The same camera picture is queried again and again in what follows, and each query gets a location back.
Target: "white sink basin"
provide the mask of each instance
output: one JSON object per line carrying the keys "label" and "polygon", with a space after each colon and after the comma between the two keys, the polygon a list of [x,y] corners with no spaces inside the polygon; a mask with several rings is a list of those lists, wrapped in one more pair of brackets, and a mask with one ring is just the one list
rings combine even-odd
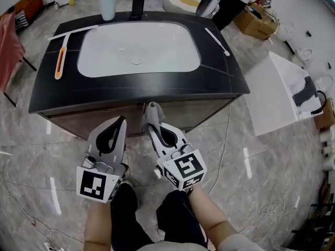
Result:
{"label": "white sink basin", "polygon": [[190,72],[200,57],[188,30],[168,22],[122,22],[90,30],[78,70],[87,77],[154,72]]}

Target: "person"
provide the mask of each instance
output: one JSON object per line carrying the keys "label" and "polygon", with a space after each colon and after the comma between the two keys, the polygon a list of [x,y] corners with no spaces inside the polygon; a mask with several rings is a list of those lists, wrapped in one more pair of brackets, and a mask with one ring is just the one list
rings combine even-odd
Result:
{"label": "person", "polygon": [[154,243],[136,220],[137,197],[123,181],[111,203],[92,201],[84,231],[84,251],[206,251],[200,225],[218,251],[263,251],[239,234],[200,185],[187,196],[170,192],[157,209],[164,241]]}
{"label": "person", "polygon": [[[221,0],[219,3],[220,9],[213,16],[212,21],[221,31],[225,26],[240,13],[250,0]],[[261,5],[266,4],[266,0],[259,0]]]}

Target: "bathroom vanity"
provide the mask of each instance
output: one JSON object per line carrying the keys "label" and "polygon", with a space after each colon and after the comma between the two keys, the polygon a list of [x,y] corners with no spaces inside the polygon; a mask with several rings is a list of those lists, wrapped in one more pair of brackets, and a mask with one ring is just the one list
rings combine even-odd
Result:
{"label": "bathroom vanity", "polygon": [[129,17],[130,12],[122,12],[112,21],[96,15],[62,23],[55,36],[92,25],[101,29],[70,35],[59,80],[54,73],[64,38],[50,42],[29,113],[85,140],[102,122],[125,116],[128,136],[136,136],[142,133],[142,115],[151,101],[162,106],[164,122],[189,131],[249,93],[235,57],[211,20],[162,12],[144,12],[134,22]]}

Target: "black countertop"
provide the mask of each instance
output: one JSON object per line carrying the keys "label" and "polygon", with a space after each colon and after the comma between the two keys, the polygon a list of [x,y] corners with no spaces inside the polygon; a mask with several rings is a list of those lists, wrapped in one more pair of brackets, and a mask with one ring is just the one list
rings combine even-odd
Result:
{"label": "black countertop", "polygon": [[[90,78],[77,69],[77,61],[87,31],[70,35],[63,75],[54,79],[55,67],[64,37],[52,40],[46,50],[33,87],[29,113],[45,115],[103,107],[118,102],[143,103],[191,99],[234,98],[249,93],[240,67],[214,23],[191,15],[144,12],[142,21],[176,22],[190,32],[201,58],[191,72],[142,73]],[[92,25],[128,21],[130,12],[116,13],[112,21],[95,15],[59,25],[54,35]],[[205,31],[207,27],[230,52]]]}

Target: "cup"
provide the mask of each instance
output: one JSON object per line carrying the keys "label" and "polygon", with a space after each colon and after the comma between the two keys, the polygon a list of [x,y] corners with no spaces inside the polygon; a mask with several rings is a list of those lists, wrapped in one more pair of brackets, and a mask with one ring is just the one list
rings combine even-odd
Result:
{"label": "cup", "polygon": [[112,20],[115,17],[117,0],[99,0],[100,12],[103,20]]}

